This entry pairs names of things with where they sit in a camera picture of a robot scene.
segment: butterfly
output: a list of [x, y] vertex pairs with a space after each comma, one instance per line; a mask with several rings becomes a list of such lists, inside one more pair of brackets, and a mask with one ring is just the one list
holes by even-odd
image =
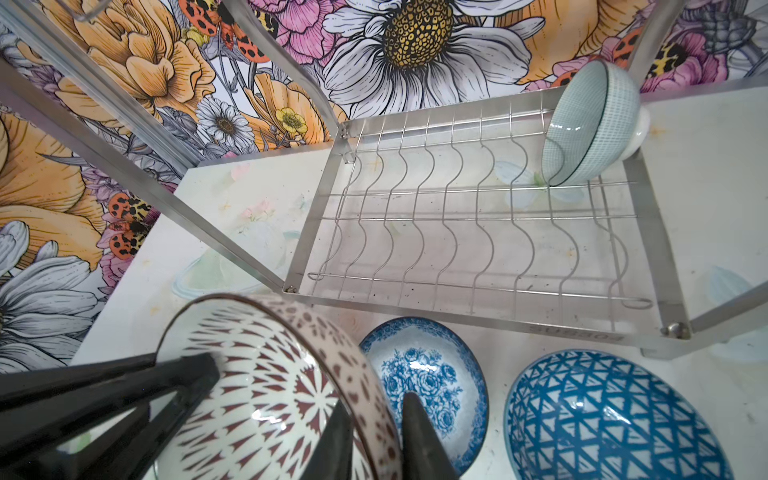
[[123, 193], [112, 196], [107, 209], [116, 220], [110, 228], [117, 231], [109, 240], [109, 250], [120, 260], [133, 258], [160, 213], [142, 199]]
[[[269, 58], [248, 39], [248, 35], [245, 35], [245, 32], [237, 26], [234, 17], [223, 3], [219, 3], [218, 0], [179, 0], [179, 6], [184, 16], [192, 22], [192, 26], [205, 35], [213, 37], [220, 32], [221, 39], [230, 50], [234, 50], [237, 43], [240, 53], [253, 63], [269, 61]], [[272, 38], [277, 38], [277, 18], [261, 10], [256, 10], [255, 15]]]

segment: white table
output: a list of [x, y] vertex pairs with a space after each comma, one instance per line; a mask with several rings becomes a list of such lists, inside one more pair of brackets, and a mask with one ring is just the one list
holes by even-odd
[[[761, 96], [762, 101], [755, 101], [756, 97]], [[739, 111], [733, 114], [742, 115], [741, 118], [744, 118], [744, 115], [749, 117], [750, 114], [758, 120], [762, 118], [764, 127], [763, 112], [768, 111], [768, 94], [756, 97], [750, 97], [749, 102], [738, 101]], [[704, 239], [705, 241], [695, 238], [697, 235], [695, 229], [702, 228], [702, 222], [711, 221], [718, 210], [727, 212], [733, 202], [736, 204], [739, 202], [739, 198], [733, 197], [733, 195], [738, 196], [739, 192], [729, 192], [730, 199], [725, 202], [721, 197], [705, 197], [707, 203], [704, 205], [704, 212], [692, 215], [692, 212], [700, 212], [697, 205], [685, 204], [689, 197], [681, 196], [680, 176], [691, 178], [695, 175], [696, 182], [685, 191], [698, 189], [706, 193], [707, 182], [712, 180], [712, 176], [717, 179], [720, 178], [717, 175], [723, 175], [722, 164], [717, 162], [718, 155], [722, 154], [718, 151], [717, 139], [710, 136], [708, 141], [702, 140], [697, 144], [697, 151], [694, 151], [694, 154], [701, 161], [696, 166], [696, 170], [691, 170], [690, 165], [671, 161], [680, 155], [680, 145], [674, 141], [678, 131], [685, 131], [689, 136], [698, 135], [702, 139], [709, 134], [705, 129], [692, 127], [687, 123], [691, 118], [710, 124], [718, 123], [718, 127], [722, 127], [721, 122], [727, 122], [723, 116], [727, 116], [729, 105], [733, 105], [737, 100], [738, 98], [717, 100], [719, 117], [711, 119], [706, 119], [706, 112], [697, 110], [700, 101], [693, 99], [678, 101], [689, 102], [688, 104], [651, 105], [654, 132], [649, 137], [644, 151], [659, 203], [662, 207], [663, 203], [670, 205], [670, 208], [663, 209], [664, 217], [667, 225], [672, 226], [670, 236], [673, 240], [673, 249], [676, 250], [678, 271], [684, 282], [688, 309], [694, 314], [706, 309], [704, 307], [706, 303], [699, 298], [698, 290], [691, 286], [700, 281], [700, 275], [696, 275], [698, 266], [735, 264], [741, 266], [741, 271], [746, 271], [742, 273], [743, 275], [756, 276], [751, 278], [752, 281], [764, 280], [758, 276], [759, 272], [768, 271], [768, 269], [761, 270], [764, 263], [768, 261], [764, 232], [751, 233], [751, 235], [762, 233], [760, 242], [756, 242], [752, 236], [744, 237], [744, 245], [731, 251], [721, 251], [717, 248], [716, 240], [720, 235], [726, 235], [726, 231], [710, 229], [711, 235]], [[742, 131], [741, 133], [740, 138], [746, 137], [754, 142], [754, 138], [751, 137], [754, 132]], [[755, 148], [759, 147], [764, 152], [768, 150], [768, 144], [766, 144], [768, 138], [763, 137], [761, 141], [763, 143]], [[279, 159], [249, 161], [247, 162], [249, 167], [245, 172], [243, 170], [246, 168], [242, 164], [225, 164], [190, 170], [176, 190], [176, 195], [225, 231], [242, 223], [242, 213], [246, 207], [257, 205], [263, 199], [269, 200], [276, 217], [284, 216], [281, 220], [283, 223], [293, 221], [296, 223], [295, 230], [300, 230], [301, 220], [296, 213], [296, 209], [300, 206], [296, 205], [296, 199], [300, 194], [305, 194], [306, 200], [311, 201], [326, 161], [327, 151], [314, 150], [279, 157]], [[238, 177], [237, 180], [233, 179], [231, 173], [235, 167], [239, 168], [234, 175]], [[766, 170], [768, 167], [763, 165], [759, 168]], [[766, 196], [762, 179], [768, 177], [768, 171], [762, 173], [760, 180], [748, 175], [744, 177], [739, 172], [734, 173], [732, 169], [729, 169], [727, 174], [741, 175], [740, 179], [746, 184], [753, 184], [745, 187], [742, 192], [744, 195]], [[753, 209], [754, 213], [759, 214], [765, 209], [764, 204], [760, 205], [744, 204], [743, 208]], [[291, 215], [295, 217], [293, 220], [284, 220]], [[735, 228], [734, 221], [731, 217], [725, 217], [723, 228]], [[696, 250], [686, 251], [684, 249], [686, 242], [690, 243], [694, 240], [698, 245]], [[161, 217], [144, 241], [133, 265], [114, 291], [72, 363], [103, 362], [154, 352], [165, 326], [187, 302], [171, 292], [170, 286], [174, 277], [205, 250], [206, 246], [197, 238], [192, 237], [166, 217]], [[745, 252], [751, 255], [748, 260], [744, 259]], [[388, 316], [354, 310], [324, 306], [316, 306], [316, 308], [327, 318], [336, 321], [356, 341], [360, 341], [371, 329], [389, 319]], [[646, 359], [637, 349], [631, 347], [575, 342], [570, 339], [472, 326], [451, 325], [450, 327], [467, 343], [480, 362], [490, 396], [490, 423], [485, 444], [475, 463], [463, 475], [465, 479], [514, 478], [502, 435], [504, 404], [511, 384], [515, 377], [537, 358], [559, 349], [574, 347], [600, 349], [623, 356], [670, 383], [696, 407], [714, 430], [730, 460], [735, 478], [762, 480], [766, 477], [765, 472], [768, 471], [768, 455], [765, 455], [765, 445], [768, 445], [768, 365], [766, 363], [739, 364], [715, 356], [712, 349], [701, 350], [666, 362]]]

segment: metal dish rack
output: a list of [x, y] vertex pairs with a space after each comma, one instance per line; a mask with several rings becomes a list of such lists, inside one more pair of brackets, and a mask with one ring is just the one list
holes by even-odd
[[[285, 280], [1, 61], [0, 101], [295, 300], [634, 345], [661, 358], [764, 324], [768, 283], [688, 318], [641, 151], [584, 185], [548, 187], [536, 176], [564, 88], [338, 124], [318, 85], [247, 2], [224, 1], [308, 92], [335, 138]], [[647, 20], [630, 58], [636, 81], [683, 3], [660, 2]], [[33, 5], [9, 0], [0, 11], [153, 149], [197, 165]]]

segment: wall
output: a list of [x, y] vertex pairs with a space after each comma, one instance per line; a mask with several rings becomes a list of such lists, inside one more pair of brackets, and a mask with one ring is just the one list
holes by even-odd
[[[75, 11], [97, 3], [65, 1]], [[596, 57], [625, 65], [654, 6], [648, 0], [250, 2], [334, 102], [340, 120], [559, 86]], [[201, 157], [330, 140], [301, 88], [243, 39], [214, 0], [114, 0], [85, 23], [55, 0], [38, 4], [158, 125]], [[765, 74], [767, 19], [765, 0], [688, 0], [642, 90]], [[173, 159], [153, 152], [7, 28], [0, 30], [0, 55], [175, 188], [181, 173]], [[45, 132], [2, 112], [0, 372], [61, 366], [157, 212]], [[144, 214], [113, 215], [111, 205], [120, 199], [138, 202]], [[139, 231], [129, 235], [132, 222]], [[115, 247], [115, 236], [135, 240], [135, 248]]]

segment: table surface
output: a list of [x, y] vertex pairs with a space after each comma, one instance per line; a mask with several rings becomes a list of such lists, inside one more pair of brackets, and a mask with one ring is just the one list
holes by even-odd
[[[692, 102], [691, 109], [695, 110], [694, 105], [699, 103]], [[755, 115], [763, 116], [760, 112], [768, 110], [760, 102], [740, 103], [740, 108], [741, 114], [744, 110], [749, 114], [749, 110], [753, 109]], [[695, 235], [695, 229], [700, 228], [703, 222], [701, 215], [704, 214], [690, 215], [691, 211], [698, 210], [685, 199], [681, 200], [679, 194], [675, 196], [674, 192], [679, 192], [679, 185], [670, 180], [670, 175], [691, 174], [691, 171], [678, 163], [676, 167], [664, 165], [664, 174], [661, 174], [662, 168], [659, 165], [679, 148], [674, 142], [669, 142], [669, 137], [665, 135], [675, 135], [676, 128], [689, 129], [689, 134], [694, 134], [691, 132], [696, 129], [686, 125], [686, 119], [680, 118], [679, 114], [676, 117], [664, 116], [669, 113], [664, 109], [676, 112], [680, 110], [680, 105], [673, 105], [672, 108], [660, 104], [651, 105], [654, 130], [644, 146], [644, 153], [659, 204], [663, 206], [662, 202], [666, 202], [672, 206], [663, 210], [664, 219], [668, 226], [673, 225], [670, 237], [673, 239], [673, 250], [677, 249], [676, 261], [684, 283], [687, 308], [691, 313], [700, 313], [711, 308], [702, 298], [700, 289], [695, 288], [702, 281], [702, 272], [706, 271], [701, 269], [703, 265], [706, 268], [717, 265], [732, 267], [749, 281], [764, 281], [757, 272], [765, 267], [768, 252], [765, 252], [764, 241], [756, 242], [751, 236], [758, 232], [750, 232], [750, 236], [743, 240], [745, 246], [741, 246], [741, 249], [721, 251], [712, 237], [707, 241], [699, 238], [698, 243], [694, 242], [697, 247], [689, 252], [680, 247], [688, 240], [694, 240], [692, 236]], [[701, 112], [693, 111], [692, 114], [699, 118], [701, 116]], [[721, 120], [722, 116], [712, 119]], [[701, 145], [700, 151], [694, 153], [706, 157], [707, 152], [716, 151], [717, 141], [710, 143]], [[286, 155], [279, 160], [253, 160], [190, 170], [176, 190], [176, 195], [225, 232], [241, 231], [252, 227], [254, 223], [267, 228], [271, 233], [301, 230], [327, 154], [328, 150], [315, 149]], [[695, 172], [698, 182], [692, 188], [705, 188], [706, 169], [707, 163], [702, 162]], [[718, 171], [720, 168], [717, 163], [711, 164], [710, 169], [710, 176], [722, 174]], [[741, 179], [746, 183], [755, 181], [744, 176]], [[747, 192], [753, 192], [749, 188], [756, 188], [761, 198], [768, 198], [764, 186], [749, 186], [746, 189]], [[707, 215], [710, 217], [713, 209], [730, 208], [727, 202], [723, 205], [721, 198], [708, 201], [704, 207], [709, 209]], [[749, 204], [743, 208], [749, 210], [757, 208], [757, 205]], [[727, 219], [727, 222], [734, 221], [730, 217]], [[718, 240], [724, 234], [717, 230], [713, 236]], [[284, 245], [278, 250], [269, 245], [243, 246], [259, 260], [271, 263], [272, 268], [280, 270], [290, 262], [295, 241], [285, 236]], [[743, 259], [744, 249], [751, 249], [748, 250], [751, 261]], [[72, 364], [103, 362], [154, 352], [165, 327], [187, 302], [172, 292], [177, 274], [206, 250], [207, 246], [196, 237], [166, 217], [161, 217], [85, 338]], [[277, 259], [279, 262], [274, 258], [275, 252], [281, 256]], [[768, 268], [762, 271], [762, 276], [765, 276], [764, 272]], [[315, 308], [326, 318], [336, 321], [355, 341], [362, 340], [371, 329], [389, 319], [389, 316], [382, 314], [327, 306]], [[576, 342], [572, 339], [473, 326], [449, 326], [467, 343], [479, 361], [488, 384], [490, 400], [488, 434], [475, 463], [462, 476], [464, 479], [515, 477], [502, 435], [502, 420], [509, 389], [516, 376], [531, 362], [547, 353], [568, 348], [603, 350], [636, 362], [658, 375], [688, 399], [714, 430], [730, 460], [735, 478], [765, 478], [764, 472], [768, 470], [768, 456], [764, 454], [765, 445], [768, 444], [768, 363], [765, 361], [737, 361], [733, 356], [729, 357], [728, 352], [722, 354], [722, 346], [703, 349], [672, 361], [662, 361], [646, 359], [633, 347]], [[732, 340], [731, 344], [736, 343], [744, 349], [759, 349], [759, 342], [766, 346], [765, 337], [764, 333], [752, 333]]]

